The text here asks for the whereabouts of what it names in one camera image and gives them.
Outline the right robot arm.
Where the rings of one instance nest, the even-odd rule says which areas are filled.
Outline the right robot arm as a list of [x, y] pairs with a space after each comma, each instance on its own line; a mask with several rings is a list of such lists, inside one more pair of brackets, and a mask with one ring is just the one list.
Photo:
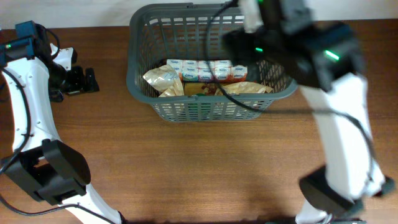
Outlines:
[[368, 81], [361, 47], [348, 24], [318, 26], [303, 1], [233, 1], [244, 27], [223, 37], [235, 65], [268, 60], [299, 85], [318, 125], [325, 164], [299, 182], [305, 198], [289, 223], [353, 223], [363, 198], [396, 185], [374, 155]]

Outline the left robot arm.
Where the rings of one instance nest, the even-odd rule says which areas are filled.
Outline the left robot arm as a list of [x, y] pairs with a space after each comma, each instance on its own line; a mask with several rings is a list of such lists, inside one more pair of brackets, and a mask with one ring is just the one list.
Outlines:
[[51, 104], [69, 95], [99, 91], [92, 68], [76, 64], [75, 49], [52, 44], [52, 31], [33, 21], [15, 26], [16, 39], [1, 45], [1, 75], [11, 97], [13, 153], [1, 172], [27, 195], [68, 210], [83, 223], [124, 223], [91, 184], [84, 156], [62, 142]]

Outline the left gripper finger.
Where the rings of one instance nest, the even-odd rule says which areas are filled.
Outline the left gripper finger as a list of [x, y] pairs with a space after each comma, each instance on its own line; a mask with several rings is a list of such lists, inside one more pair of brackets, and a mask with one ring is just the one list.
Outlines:
[[74, 66], [67, 72], [67, 95], [79, 95], [83, 93], [85, 76], [80, 66]]
[[98, 82], [96, 81], [95, 72], [93, 68], [87, 68], [85, 70], [86, 85], [85, 91], [88, 93], [97, 92], [100, 90]]

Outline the tissue packets multipack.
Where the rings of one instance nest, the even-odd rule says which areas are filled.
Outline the tissue packets multipack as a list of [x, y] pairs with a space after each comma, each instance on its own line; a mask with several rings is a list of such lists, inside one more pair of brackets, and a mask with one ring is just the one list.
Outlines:
[[183, 82], [213, 82], [236, 83], [246, 80], [248, 68], [242, 65], [232, 66], [229, 60], [180, 60], [167, 59]]

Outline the grey plastic shopping basket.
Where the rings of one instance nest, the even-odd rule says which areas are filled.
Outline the grey plastic shopping basket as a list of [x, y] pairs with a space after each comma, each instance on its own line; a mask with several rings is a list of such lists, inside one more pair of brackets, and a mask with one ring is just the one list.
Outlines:
[[[140, 8], [131, 17], [126, 84], [131, 95], [148, 105], [166, 121], [216, 121], [257, 118], [258, 112], [248, 111], [216, 96], [210, 76], [202, 79], [198, 69], [206, 65], [203, 41], [206, 25], [212, 22], [208, 55], [211, 64], [226, 61], [221, 36], [243, 26], [239, 8], [226, 10], [216, 17], [222, 4], [172, 3], [151, 4]], [[149, 70], [169, 64], [179, 77], [184, 77], [183, 96], [162, 96], [144, 80]]]

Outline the cream paper bag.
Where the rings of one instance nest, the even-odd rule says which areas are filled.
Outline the cream paper bag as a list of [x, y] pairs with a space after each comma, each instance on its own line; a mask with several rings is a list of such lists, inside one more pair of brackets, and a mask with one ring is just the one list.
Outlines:
[[163, 65], [149, 70], [143, 79], [160, 92], [160, 97], [183, 96], [184, 89], [178, 73], [170, 66]]

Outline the red orange pasta packet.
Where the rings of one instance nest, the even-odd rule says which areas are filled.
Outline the red orange pasta packet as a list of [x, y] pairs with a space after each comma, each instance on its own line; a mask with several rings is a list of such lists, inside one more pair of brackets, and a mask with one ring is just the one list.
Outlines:
[[185, 96], [214, 96], [218, 86], [215, 83], [185, 82], [183, 89]]

